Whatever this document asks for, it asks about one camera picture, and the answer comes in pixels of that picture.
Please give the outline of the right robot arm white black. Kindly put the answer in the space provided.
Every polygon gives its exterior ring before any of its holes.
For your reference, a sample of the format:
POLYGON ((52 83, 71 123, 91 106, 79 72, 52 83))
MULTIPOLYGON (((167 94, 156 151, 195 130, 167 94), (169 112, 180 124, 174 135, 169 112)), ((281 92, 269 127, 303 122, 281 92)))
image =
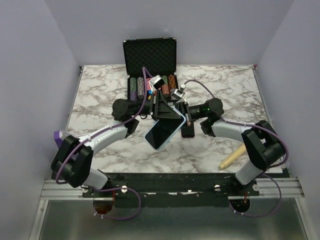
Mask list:
POLYGON ((256 177, 276 167, 276 161, 289 156, 286 144, 268 121, 253 124, 225 120, 223 103, 219 98, 194 106, 189 106, 187 102, 179 102, 175 106, 190 122, 205 119, 200 123, 205 135, 228 138, 245 145, 249 160, 234 174, 230 183, 230 191, 236 196, 247 192, 248 184, 256 177))

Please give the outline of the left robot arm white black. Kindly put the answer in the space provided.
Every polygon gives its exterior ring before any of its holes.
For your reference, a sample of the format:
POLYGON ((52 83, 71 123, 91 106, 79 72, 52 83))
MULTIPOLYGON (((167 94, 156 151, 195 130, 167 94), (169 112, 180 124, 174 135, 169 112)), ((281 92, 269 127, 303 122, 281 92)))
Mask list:
POLYGON ((54 140, 58 152, 51 164, 58 185, 69 184, 73 188, 82 185, 93 188, 101 198, 111 191, 109 177, 92 168, 93 157, 111 144, 132 135, 139 125, 137 116, 150 115, 155 123, 145 140, 160 150, 186 122, 185 116, 165 100, 154 103, 144 96, 141 100, 117 99, 112 105, 112 124, 81 137, 56 131, 54 140))

